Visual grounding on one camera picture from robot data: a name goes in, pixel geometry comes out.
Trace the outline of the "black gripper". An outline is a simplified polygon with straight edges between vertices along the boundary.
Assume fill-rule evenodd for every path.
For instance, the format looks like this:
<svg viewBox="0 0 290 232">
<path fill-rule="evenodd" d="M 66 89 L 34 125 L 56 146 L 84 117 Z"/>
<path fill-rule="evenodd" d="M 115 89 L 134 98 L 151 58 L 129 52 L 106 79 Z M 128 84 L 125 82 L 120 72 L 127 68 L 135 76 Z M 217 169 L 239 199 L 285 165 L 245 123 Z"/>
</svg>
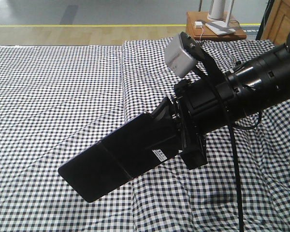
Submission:
<svg viewBox="0 0 290 232">
<path fill-rule="evenodd" d="M 227 125 L 222 104 L 203 80 L 183 79 L 174 86 L 176 109 L 180 116 L 182 152 L 188 169 L 207 164 L 206 134 Z M 155 133 L 174 135 L 173 104 L 164 97 L 151 113 Z"/>
</svg>

